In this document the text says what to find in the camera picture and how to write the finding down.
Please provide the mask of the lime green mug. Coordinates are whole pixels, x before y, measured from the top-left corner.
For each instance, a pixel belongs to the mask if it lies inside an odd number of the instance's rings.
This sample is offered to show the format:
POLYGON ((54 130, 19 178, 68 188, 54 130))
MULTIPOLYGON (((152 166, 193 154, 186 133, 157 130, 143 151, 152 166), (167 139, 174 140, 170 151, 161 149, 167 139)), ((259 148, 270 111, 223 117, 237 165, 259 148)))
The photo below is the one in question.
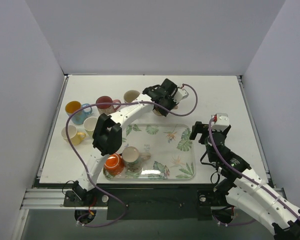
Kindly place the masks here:
POLYGON ((86 133, 93 138, 93 133, 97 124, 98 118, 95 116, 90 116, 83 122, 83 128, 86 131, 86 133))

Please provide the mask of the blue butterfly mug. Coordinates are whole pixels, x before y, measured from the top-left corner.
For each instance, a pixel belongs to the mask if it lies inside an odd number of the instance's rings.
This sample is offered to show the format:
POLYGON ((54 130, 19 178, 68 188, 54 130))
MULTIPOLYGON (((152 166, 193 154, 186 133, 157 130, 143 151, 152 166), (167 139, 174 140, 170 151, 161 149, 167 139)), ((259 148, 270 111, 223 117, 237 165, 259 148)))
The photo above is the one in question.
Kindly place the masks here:
POLYGON ((70 101, 65 106, 65 112, 68 116, 71 116, 73 113, 75 113, 71 118, 72 122, 76 125, 82 125, 93 112, 91 107, 87 107, 88 105, 88 103, 81 104, 79 101, 70 101))

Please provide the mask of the cream floral mug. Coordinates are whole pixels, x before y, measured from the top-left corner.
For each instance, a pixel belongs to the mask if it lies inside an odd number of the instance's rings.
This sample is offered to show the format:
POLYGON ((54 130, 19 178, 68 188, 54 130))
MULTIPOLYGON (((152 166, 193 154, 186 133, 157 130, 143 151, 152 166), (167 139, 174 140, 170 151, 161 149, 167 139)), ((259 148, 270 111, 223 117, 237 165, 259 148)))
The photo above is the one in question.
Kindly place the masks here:
POLYGON ((141 93, 137 90, 128 90, 123 95, 123 100, 125 103, 132 103, 134 100, 138 98, 141 93))

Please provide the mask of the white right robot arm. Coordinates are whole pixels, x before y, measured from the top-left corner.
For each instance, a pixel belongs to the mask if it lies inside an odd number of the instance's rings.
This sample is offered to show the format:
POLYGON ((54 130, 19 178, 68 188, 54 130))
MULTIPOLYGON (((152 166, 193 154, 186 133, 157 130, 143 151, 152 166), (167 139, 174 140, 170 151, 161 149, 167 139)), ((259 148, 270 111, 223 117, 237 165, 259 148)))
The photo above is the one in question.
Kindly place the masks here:
POLYGON ((214 201, 237 207, 268 229, 276 240, 300 240, 300 208, 263 180, 242 157, 225 145, 231 125, 195 122, 190 140, 201 135, 208 161, 223 176, 214 187, 214 201))

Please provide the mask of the yellow mug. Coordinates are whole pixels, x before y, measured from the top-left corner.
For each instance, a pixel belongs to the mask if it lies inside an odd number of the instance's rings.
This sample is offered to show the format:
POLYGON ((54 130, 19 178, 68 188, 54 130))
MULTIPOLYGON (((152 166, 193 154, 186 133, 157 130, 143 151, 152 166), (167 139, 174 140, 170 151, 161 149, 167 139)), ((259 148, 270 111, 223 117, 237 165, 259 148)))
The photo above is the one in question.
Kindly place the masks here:
POLYGON ((74 146, 77 146, 86 138, 87 134, 78 131, 76 126, 69 125, 61 130, 61 136, 66 142, 71 142, 74 146))

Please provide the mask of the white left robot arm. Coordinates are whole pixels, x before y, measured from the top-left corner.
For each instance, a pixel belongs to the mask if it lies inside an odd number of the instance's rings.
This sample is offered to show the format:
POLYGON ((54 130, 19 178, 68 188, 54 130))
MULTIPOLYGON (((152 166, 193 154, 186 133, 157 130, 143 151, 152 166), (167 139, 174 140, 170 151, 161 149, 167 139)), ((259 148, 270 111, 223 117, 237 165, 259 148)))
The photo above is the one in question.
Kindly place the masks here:
POLYGON ((100 114, 93 129, 93 148, 99 150, 101 156, 116 153, 122 145, 123 130, 135 120, 153 111, 164 117, 168 114, 177 116, 178 114, 174 113, 173 109, 188 96, 188 92, 182 86, 177 86, 166 78, 162 84, 145 88, 132 102, 95 103, 96 107, 107 105, 124 107, 114 113, 100 114))

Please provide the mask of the beige round teapot mug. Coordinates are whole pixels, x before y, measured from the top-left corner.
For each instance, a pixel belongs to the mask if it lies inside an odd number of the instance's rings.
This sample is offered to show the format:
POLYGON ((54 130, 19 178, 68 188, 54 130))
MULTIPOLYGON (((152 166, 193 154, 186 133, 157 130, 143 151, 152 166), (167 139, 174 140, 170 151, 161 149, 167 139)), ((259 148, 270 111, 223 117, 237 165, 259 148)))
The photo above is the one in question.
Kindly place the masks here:
POLYGON ((164 110, 161 107, 155 106, 154 109, 152 110, 152 112, 159 117, 166 117, 165 114, 168 114, 168 112, 166 110, 164 110))

